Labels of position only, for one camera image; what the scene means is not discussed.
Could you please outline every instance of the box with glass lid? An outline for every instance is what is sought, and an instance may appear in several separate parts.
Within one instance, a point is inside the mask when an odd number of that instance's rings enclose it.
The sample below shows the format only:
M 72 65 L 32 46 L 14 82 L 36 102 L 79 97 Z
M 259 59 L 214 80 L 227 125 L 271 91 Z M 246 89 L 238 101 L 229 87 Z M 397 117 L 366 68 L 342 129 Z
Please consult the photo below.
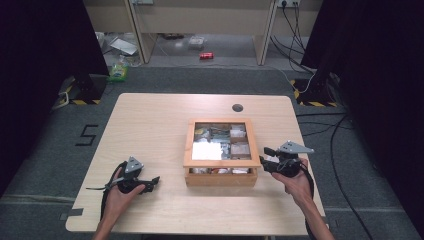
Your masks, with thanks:
M 253 187 L 262 165 L 250 119 L 191 119 L 183 166 L 187 186 Z

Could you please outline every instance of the table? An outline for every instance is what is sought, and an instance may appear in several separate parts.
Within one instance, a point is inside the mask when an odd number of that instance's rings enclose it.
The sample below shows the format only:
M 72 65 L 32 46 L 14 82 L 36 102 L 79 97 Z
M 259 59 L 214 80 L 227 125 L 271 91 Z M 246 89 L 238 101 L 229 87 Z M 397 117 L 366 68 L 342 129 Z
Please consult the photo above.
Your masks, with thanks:
M 243 111 L 233 111 L 234 104 L 241 104 Z M 250 118 L 261 155 L 264 147 L 275 149 L 286 140 L 304 144 L 291 100 L 285 96 L 122 94 L 73 206 L 83 208 L 83 214 L 70 216 L 66 228 L 95 231 L 102 191 L 86 188 L 103 186 L 131 155 L 145 165 L 139 179 L 161 178 L 153 192 L 133 201 L 115 232 L 306 235 L 302 212 L 284 186 L 262 169 L 253 188 L 186 186 L 183 160 L 190 118 Z M 315 189 L 314 201 L 325 216 Z

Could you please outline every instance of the object inside box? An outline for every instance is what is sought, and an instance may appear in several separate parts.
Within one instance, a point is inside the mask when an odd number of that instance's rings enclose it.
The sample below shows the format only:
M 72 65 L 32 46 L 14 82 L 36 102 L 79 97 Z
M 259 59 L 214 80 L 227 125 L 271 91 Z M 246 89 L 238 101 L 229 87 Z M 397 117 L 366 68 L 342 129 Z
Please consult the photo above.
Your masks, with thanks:
M 245 124 L 196 123 L 192 159 L 251 159 Z
M 190 168 L 189 173 L 194 174 L 247 174 L 252 173 L 251 168 Z

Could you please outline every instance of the gray carpet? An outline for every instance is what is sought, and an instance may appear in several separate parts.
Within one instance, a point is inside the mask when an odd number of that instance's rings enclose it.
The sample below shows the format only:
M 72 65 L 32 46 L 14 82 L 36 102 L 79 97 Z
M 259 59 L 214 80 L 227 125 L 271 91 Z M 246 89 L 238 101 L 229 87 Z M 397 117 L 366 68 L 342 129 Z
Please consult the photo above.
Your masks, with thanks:
M 287 75 L 289 79 L 310 77 L 296 72 Z M 0 239 L 91 238 L 91 233 L 68 232 L 66 213 L 72 208 L 113 106 L 125 92 L 289 96 L 299 115 L 304 142 L 316 151 L 309 157 L 331 231 L 337 239 L 367 239 L 341 193 L 331 161 L 334 127 L 329 125 L 336 124 L 343 115 L 304 116 L 346 112 L 345 107 L 297 105 L 289 83 L 276 70 L 148 67 L 131 68 L 127 81 L 108 84 L 99 105 L 68 105 L 51 113 L 37 147 L 0 201 Z M 95 125 L 85 132 L 96 136 L 91 145 L 89 138 L 80 137 L 86 125 Z M 352 206 L 374 239 L 420 239 L 387 181 L 374 168 L 359 136 L 348 117 L 333 141 L 334 166 Z M 76 146 L 79 143 L 89 146 Z M 141 238 L 128 234 L 111 236 Z

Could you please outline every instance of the metal bracket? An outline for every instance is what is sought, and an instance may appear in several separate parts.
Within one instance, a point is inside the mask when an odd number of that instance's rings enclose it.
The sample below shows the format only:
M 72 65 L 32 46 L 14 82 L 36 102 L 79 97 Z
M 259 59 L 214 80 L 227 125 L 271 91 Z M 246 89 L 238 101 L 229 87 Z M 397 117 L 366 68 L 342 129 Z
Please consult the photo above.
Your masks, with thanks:
M 288 140 L 286 143 L 281 145 L 278 150 L 280 152 L 290 153 L 290 154 L 297 154 L 297 153 L 314 153 L 314 149 L 304 147 L 302 145 L 299 145 L 295 142 L 292 142 Z

